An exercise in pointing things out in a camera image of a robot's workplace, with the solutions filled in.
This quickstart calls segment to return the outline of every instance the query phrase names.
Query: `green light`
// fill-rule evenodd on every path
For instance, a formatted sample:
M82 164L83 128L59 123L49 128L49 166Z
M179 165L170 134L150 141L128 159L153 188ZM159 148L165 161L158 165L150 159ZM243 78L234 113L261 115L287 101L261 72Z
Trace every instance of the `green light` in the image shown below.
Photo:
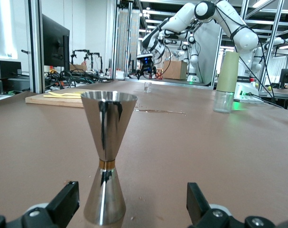
M232 110L246 110L246 109L241 107L241 103L234 102L232 105Z

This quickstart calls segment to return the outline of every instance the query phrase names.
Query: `white robotic arm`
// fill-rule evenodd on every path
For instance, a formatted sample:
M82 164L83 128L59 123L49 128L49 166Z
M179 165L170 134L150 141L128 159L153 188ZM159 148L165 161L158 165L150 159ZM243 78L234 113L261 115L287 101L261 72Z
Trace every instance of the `white robotic arm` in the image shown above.
M159 59L165 52L165 46L157 39L159 32L169 30L173 34L181 35L182 31L190 25L194 18L195 6L192 3L185 4L175 16L165 19L142 41L142 46L153 54L154 59Z

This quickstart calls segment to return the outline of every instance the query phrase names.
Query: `stainless steel jigger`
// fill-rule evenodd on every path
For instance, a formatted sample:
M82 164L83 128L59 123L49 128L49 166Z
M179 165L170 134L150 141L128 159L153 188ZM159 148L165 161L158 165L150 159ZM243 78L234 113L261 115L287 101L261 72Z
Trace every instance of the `stainless steel jigger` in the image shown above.
M86 92L82 102L100 158L84 216L98 226L122 221L126 205L115 168L119 151L137 97L105 91Z

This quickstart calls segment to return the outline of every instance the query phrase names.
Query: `brown table surface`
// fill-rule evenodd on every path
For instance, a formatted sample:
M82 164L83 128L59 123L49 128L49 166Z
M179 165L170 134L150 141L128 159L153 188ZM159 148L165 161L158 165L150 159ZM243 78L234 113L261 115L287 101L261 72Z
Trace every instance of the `brown table surface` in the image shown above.
M138 96L116 160L127 205L124 228L185 228L187 182L241 221L288 219L288 111L234 103L212 110L214 91L115 81L83 88ZM32 93L0 101L0 214L12 220L49 202L66 181L80 184L81 207L68 227L84 227L83 209L98 167L84 109L26 104Z

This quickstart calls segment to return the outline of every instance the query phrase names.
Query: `small glass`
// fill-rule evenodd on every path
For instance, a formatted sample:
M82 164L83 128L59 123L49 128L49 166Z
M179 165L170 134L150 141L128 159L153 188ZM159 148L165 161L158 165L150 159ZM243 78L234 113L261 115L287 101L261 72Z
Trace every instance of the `small glass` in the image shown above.
M233 104L234 93L215 92L214 111L219 113L230 113Z
M151 82L145 82L144 92L151 93Z

